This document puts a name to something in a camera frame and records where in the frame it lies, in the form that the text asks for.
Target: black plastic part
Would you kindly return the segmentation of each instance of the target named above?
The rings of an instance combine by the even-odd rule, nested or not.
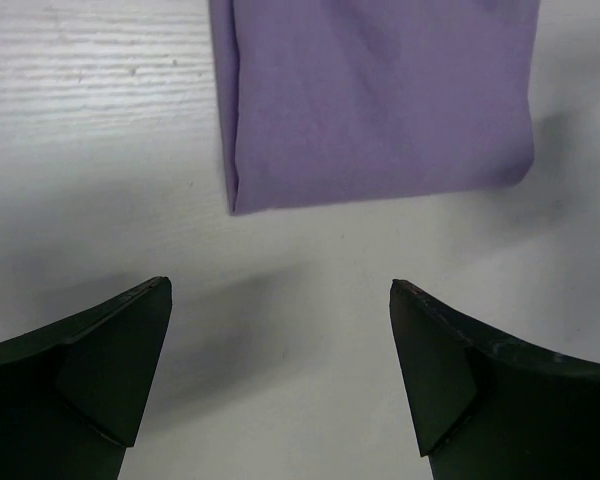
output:
[[[171,315],[154,278],[0,343],[0,480],[112,480],[132,447]]]
[[[463,315],[406,281],[391,320],[436,480],[600,479],[600,364]]]

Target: lavender towel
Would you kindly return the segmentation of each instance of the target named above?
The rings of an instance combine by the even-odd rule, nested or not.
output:
[[[512,185],[539,0],[211,0],[233,213]]]

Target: folded purple fabric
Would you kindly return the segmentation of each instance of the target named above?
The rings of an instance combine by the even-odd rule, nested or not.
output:
[[[211,0],[233,213],[511,185],[538,0]]]

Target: white table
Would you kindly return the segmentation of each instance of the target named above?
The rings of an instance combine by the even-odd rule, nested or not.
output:
[[[600,361],[600,0],[540,23],[519,187],[230,218],[204,0],[0,0],[0,341],[168,275],[122,479],[429,479],[394,277]]]

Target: wood grain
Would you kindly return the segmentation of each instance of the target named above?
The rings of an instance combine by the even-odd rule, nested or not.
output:
[[[32,3],[0,2],[0,144],[211,125],[203,2]]]

